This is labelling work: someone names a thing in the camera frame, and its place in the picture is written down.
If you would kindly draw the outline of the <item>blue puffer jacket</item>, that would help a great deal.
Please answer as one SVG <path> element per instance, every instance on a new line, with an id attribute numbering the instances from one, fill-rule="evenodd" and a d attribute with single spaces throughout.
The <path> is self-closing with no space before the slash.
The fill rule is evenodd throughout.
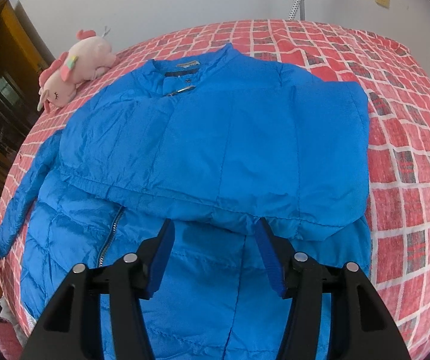
<path id="1" fill-rule="evenodd" d="M 113 264 L 176 231 L 143 303 L 158 359 L 274 359 L 290 309 L 253 226 L 318 262 L 369 270 L 369 102 L 356 82 L 240 54 L 146 62 L 101 89 L 41 145 L 7 205 L 0 253 L 27 230 L 32 320 L 77 263 Z"/>

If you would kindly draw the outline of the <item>red plaid bed cover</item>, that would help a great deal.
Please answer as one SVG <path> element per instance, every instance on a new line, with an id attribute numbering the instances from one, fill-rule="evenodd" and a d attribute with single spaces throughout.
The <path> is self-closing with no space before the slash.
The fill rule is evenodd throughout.
<path id="1" fill-rule="evenodd" d="M 101 88 L 149 59 L 198 55 L 231 43 L 257 59 L 291 63 L 323 80 L 357 80 L 369 95 L 371 276 L 413 359 L 430 359 L 430 78 L 408 47 L 336 24 L 253 19 L 206 24 L 125 49 L 112 72 L 61 111 L 43 114 L 18 151 L 0 216 L 39 146 Z"/>

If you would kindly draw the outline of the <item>pink plush unicorn toy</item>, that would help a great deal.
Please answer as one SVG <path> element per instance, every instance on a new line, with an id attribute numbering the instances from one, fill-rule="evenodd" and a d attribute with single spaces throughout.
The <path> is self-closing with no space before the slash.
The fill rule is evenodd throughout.
<path id="1" fill-rule="evenodd" d="M 40 74 L 37 111 L 68 105 L 82 84 L 100 78 L 118 63 L 106 38 L 109 32 L 105 27 L 102 35 L 83 29 L 76 33 L 78 41 Z"/>

